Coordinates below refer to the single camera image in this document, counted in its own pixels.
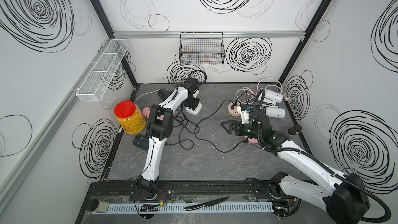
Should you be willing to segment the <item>round beige power strip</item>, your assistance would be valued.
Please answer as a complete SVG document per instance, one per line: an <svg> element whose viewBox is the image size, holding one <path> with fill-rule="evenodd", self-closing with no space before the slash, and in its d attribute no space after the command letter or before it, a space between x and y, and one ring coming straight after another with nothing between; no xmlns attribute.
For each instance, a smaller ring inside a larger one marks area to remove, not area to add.
<svg viewBox="0 0 398 224"><path fill-rule="evenodd" d="M233 116L233 117L239 117L240 116L240 103L234 103L231 102L228 104L228 113Z"/></svg>

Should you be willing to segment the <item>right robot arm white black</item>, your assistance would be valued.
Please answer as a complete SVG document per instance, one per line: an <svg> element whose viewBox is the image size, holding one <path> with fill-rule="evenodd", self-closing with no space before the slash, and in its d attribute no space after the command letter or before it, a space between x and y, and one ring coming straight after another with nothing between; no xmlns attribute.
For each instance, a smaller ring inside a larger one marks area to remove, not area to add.
<svg viewBox="0 0 398 224"><path fill-rule="evenodd" d="M337 224L384 223L392 211L379 197L368 191L355 174L336 170L298 146L290 137L272 128L269 117L255 111L247 121L221 123L228 134L255 139L261 149L289 162L312 183L298 180L285 172L269 180L271 197L292 196L319 207Z"/></svg>

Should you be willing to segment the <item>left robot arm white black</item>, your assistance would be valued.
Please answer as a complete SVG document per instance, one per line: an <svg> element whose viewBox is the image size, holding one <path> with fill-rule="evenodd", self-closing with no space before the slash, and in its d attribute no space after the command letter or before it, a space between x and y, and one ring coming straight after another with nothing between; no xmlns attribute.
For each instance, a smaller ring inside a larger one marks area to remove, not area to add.
<svg viewBox="0 0 398 224"><path fill-rule="evenodd" d="M137 135L134 139L148 146L144 170L136 180L137 188L147 199L153 199L157 195L161 156L174 129L174 113L178 107L185 106L187 111L193 111L192 114L197 115L202 108L200 99L197 98L199 88L198 80L189 77L176 84L174 91L159 90L158 96L163 102L153 104L149 109L147 134Z"/></svg>

